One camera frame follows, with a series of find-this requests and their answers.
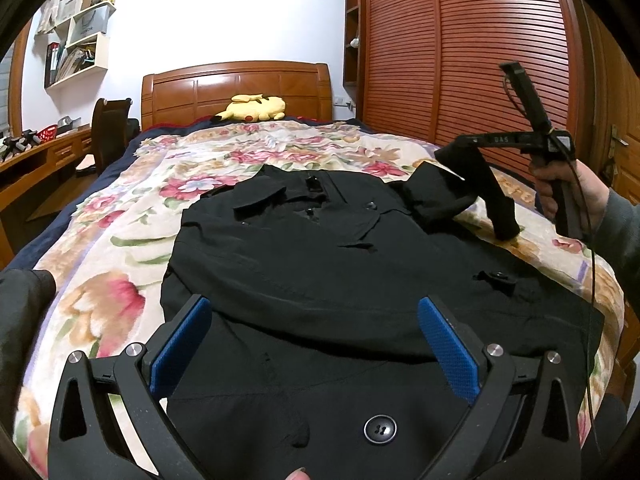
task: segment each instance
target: red basket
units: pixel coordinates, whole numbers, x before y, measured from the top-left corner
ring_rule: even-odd
[[[48,142],[56,138],[56,133],[58,131],[58,125],[52,124],[51,126],[47,126],[42,130],[38,136],[42,140],[42,142]]]

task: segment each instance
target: bed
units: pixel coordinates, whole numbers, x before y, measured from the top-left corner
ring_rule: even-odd
[[[235,94],[273,94],[287,102],[283,121],[225,123],[208,118]],[[14,442],[46,476],[49,419],[66,356],[118,354],[146,340],[163,321],[160,286],[180,228],[181,212],[207,190],[235,184],[268,163],[284,170],[348,170],[385,181],[408,178],[434,160],[436,146],[377,134],[355,120],[332,122],[332,93],[324,64],[233,62],[148,75],[142,85],[145,133],[112,164],[78,204],[72,204],[26,253],[20,266],[49,270],[58,286],[26,366],[17,403]],[[494,170],[516,201],[520,236],[493,236],[482,200],[457,220],[584,298],[591,295],[590,252],[556,235],[534,208],[534,192]],[[590,377],[597,411],[614,366],[624,303],[612,269],[596,260],[596,302],[605,316]],[[122,402],[112,404],[136,461],[153,470]],[[590,428],[586,402],[578,414],[580,439]]]

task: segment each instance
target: round button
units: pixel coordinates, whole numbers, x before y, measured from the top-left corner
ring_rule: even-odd
[[[388,415],[372,416],[364,425],[364,436],[372,444],[388,444],[396,436],[398,425]]]

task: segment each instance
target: blue gripper pad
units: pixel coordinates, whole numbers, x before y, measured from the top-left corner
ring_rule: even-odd
[[[478,363],[430,298],[418,303],[418,323],[453,392],[473,404],[480,394]]]
[[[211,305],[200,298],[151,364],[149,391],[155,400],[169,397],[211,326]]]

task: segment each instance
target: wooden floor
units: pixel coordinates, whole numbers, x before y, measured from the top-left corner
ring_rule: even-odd
[[[56,214],[62,211],[65,206],[82,193],[84,193],[89,186],[94,183],[97,175],[90,174],[85,176],[73,176],[64,182],[59,188],[57,188],[40,206],[32,213],[27,221],[35,220],[43,216]]]

